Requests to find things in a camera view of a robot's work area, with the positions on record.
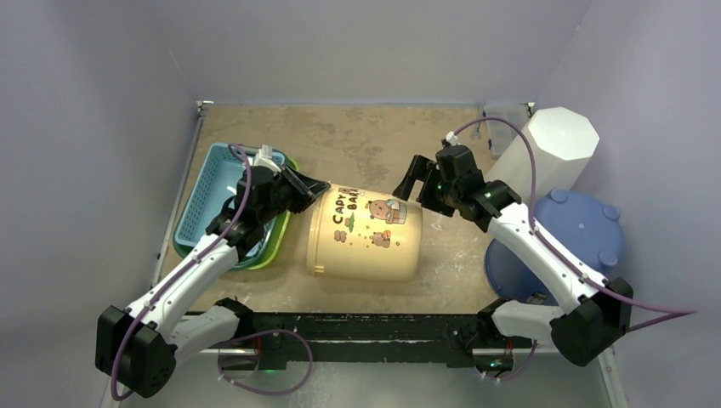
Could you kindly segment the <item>white octagonal large container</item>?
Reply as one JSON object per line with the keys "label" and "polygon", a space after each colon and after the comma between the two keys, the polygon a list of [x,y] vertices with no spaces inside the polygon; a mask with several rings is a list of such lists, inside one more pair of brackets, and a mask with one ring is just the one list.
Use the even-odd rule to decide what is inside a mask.
{"label": "white octagonal large container", "polygon": [[501,180],[530,204],[550,190],[569,190],[599,144],[599,135],[583,115],[565,107],[541,109],[522,128],[535,158],[536,186],[531,186],[531,161],[517,133],[485,177]]}

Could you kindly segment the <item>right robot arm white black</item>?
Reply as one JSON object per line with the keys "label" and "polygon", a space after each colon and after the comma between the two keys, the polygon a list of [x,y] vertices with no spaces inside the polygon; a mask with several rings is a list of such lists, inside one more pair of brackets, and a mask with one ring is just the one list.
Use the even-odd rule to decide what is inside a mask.
{"label": "right robot arm white black", "polygon": [[525,337],[551,343],[571,364],[586,366],[629,332],[631,285],[575,257],[506,183],[485,180],[467,146],[447,145],[434,159],[415,155],[394,197],[408,199],[415,183],[422,185],[422,208],[474,223],[511,250],[556,301],[548,306],[503,300],[488,307],[477,324],[483,343]]}

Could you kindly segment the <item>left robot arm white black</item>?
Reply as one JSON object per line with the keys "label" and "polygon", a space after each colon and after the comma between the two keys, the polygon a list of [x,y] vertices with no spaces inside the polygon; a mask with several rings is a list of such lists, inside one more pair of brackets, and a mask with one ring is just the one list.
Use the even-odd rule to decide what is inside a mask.
{"label": "left robot arm white black", "polygon": [[278,336],[281,328],[259,331],[253,312],[235,300],[218,301],[204,314],[184,320],[190,306],[265,236],[265,226],[283,213],[302,213],[331,185],[282,166],[247,166],[235,195],[224,201],[205,235],[183,261],[146,294],[99,317],[95,366],[118,385],[150,398],[172,376],[177,364],[203,349],[227,342],[246,346],[255,337]]}

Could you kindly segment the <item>lime green tray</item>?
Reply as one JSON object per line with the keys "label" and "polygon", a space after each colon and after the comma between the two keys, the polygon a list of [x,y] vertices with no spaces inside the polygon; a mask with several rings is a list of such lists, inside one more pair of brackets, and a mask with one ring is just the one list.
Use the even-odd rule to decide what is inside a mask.
{"label": "lime green tray", "polygon": [[[291,162],[290,165],[284,166],[296,170],[293,162]],[[260,225],[263,227],[263,236],[262,239],[257,242],[257,251],[253,255],[249,252],[246,255],[246,259],[242,261],[245,270],[264,269],[274,262],[281,249],[281,243],[285,238],[291,216],[292,214],[290,212],[284,212],[270,220],[267,224]]]}

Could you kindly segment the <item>cream printed bucket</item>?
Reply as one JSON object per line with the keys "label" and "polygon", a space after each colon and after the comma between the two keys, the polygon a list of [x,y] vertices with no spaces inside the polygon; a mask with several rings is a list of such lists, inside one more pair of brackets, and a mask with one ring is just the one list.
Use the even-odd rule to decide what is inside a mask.
{"label": "cream printed bucket", "polygon": [[417,203],[332,184],[313,211],[307,270],[315,277],[408,281],[417,272],[422,233]]}

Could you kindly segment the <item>blue round bucket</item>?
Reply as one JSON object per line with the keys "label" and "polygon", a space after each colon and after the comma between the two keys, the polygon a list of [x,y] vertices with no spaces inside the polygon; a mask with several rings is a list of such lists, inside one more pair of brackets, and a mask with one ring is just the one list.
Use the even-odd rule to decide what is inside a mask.
{"label": "blue round bucket", "polygon": [[[536,202],[536,220],[582,262],[613,280],[625,238],[620,211],[584,193],[550,190]],[[485,274],[497,296],[522,303],[555,306],[555,298],[531,270],[502,243],[485,253]]]}

